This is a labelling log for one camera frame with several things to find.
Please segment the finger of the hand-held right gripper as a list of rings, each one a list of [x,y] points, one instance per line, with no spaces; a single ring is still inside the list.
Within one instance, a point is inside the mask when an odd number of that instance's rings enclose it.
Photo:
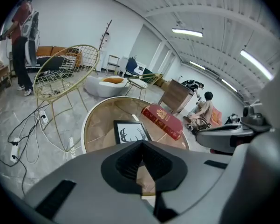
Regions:
[[[241,134],[242,131],[241,124],[208,128],[196,133],[196,141],[198,144],[212,150],[232,154],[236,146],[231,144],[231,137]]]

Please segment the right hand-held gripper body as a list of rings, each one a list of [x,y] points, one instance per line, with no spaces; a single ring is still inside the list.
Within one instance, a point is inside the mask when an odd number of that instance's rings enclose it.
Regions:
[[[280,69],[260,91],[259,99],[244,107],[242,123],[260,131],[268,127],[280,129]]]

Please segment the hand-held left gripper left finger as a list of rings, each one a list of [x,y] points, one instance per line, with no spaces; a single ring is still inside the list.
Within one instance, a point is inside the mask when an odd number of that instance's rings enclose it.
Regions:
[[[129,142],[79,155],[42,178],[26,194],[34,224],[159,224],[140,194],[120,193],[104,180],[103,161]]]

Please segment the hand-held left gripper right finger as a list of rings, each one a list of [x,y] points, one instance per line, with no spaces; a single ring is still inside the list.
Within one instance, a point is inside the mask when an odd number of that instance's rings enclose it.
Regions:
[[[142,160],[155,182],[154,211],[142,223],[220,223],[230,191],[226,180],[232,157],[142,142]]]

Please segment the black framed antler picture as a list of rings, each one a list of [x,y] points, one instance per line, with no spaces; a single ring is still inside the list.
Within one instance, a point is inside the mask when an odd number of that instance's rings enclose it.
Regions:
[[[113,127],[116,144],[123,144],[138,140],[151,141],[151,137],[142,122],[114,120]]]

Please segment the round wooden table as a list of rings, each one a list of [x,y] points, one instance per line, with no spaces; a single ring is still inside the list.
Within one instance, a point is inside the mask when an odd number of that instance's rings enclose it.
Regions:
[[[82,131],[82,139],[86,153],[108,148],[116,144],[114,135],[114,120],[142,122],[147,129],[151,141],[133,141],[135,145],[126,151],[112,154],[101,166],[104,180],[121,193],[156,195],[155,182],[142,160],[142,142],[156,142],[162,145],[188,149],[184,134],[179,140],[174,140],[141,111],[150,103],[126,97],[109,98],[97,104],[86,118]]]

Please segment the red hardcover book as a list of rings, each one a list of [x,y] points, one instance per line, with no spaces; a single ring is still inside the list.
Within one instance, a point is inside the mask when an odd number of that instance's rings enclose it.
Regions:
[[[158,104],[153,103],[144,107],[141,113],[174,140],[181,138],[183,133],[182,122]]]

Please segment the brown wooden dresser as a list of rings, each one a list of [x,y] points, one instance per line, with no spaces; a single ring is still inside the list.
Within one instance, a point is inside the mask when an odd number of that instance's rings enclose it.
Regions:
[[[171,109],[171,114],[180,113],[193,96],[194,92],[191,89],[172,79],[158,105],[166,104]]]

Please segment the white power strip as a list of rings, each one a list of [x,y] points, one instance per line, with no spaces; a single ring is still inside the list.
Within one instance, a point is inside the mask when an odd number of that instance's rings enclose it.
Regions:
[[[40,115],[41,125],[46,126],[48,124],[48,118],[46,116],[45,111],[40,111],[39,115]]]
[[[20,138],[14,138],[13,142],[15,144],[12,144],[10,161],[15,163],[20,153]]]

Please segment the cardboard boxes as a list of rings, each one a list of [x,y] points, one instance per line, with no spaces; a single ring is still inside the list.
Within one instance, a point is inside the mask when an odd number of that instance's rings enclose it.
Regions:
[[[170,84],[170,81],[166,81],[162,78],[158,79],[154,85],[160,87],[163,91],[166,91],[168,89],[168,86]]]

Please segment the white floor pouf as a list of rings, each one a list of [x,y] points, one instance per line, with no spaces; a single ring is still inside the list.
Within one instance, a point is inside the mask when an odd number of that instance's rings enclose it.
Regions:
[[[92,96],[97,96],[101,98],[110,98],[115,96],[121,96],[128,89],[126,78],[123,78],[123,81],[119,84],[113,84],[104,82],[103,80],[109,77],[94,77],[88,76],[86,78],[84,89],[85,91]]]

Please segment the gold chair white cushion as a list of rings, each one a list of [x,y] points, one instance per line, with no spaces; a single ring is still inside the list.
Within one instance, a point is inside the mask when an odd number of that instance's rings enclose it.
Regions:
[[[130,85],[126,96],[130,92],[130,90],[135,87],[139,89],[139,99],[142,96],[142,91],[144,91],[144,98],[146,96],[146,90],[154,85],[159,79],[163,77],[162,73],[149,73],[149,74],[142,74],[142,75],[137,75],[137,76],[132,76],[127,78],[128,82],[127,84]]]

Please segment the white cabinet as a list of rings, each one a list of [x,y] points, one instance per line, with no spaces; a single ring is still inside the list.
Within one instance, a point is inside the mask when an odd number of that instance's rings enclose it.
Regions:
[[[125,56],[123,56],[122,58],[119,59],[119,62],[118,62],[119,68],[120,68],[120,71],[123,73],[126,71],[126,65],[128,63],[128,59],[129,58],[125,57]],[[146,65],[140,63],[137,60],[136,60],[136,63],[137,63],[137,67],[134,69],[134,71],[140,75],[143,74],[144,69],[146,68]]]

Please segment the orange sofa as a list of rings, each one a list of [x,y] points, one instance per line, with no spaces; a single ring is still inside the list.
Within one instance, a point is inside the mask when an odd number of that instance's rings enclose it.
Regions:
[[[75,59],[79,53],[78,48],[40,46],[36,52],[36,67],[40,68],[50,58],[52,59],[46,65],[46,68],[58,69],[62,65],[71,67],[75,64]]]

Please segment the dark wooden coat rack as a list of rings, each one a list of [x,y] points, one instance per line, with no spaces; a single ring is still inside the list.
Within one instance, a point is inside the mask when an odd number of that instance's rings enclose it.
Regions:
[[[110,20],[110,21],[107,23],[107,27],[106,27],[106,29],[105,29],[105,32],[103,33],[102,37],[100,38],[100,45],[99,45],[99,49],[98,49],[99,51],[100,51],[101,48],[102,48],[102,45],[103,45],[103,43],[104,43],[104,40],[105,40],[105,38],[106,38],[106,35],[107,35],[107,33],[108,33],[108,30],[109,30],[109,27],[110,27],[111,23],[112,23],[112,20]]]

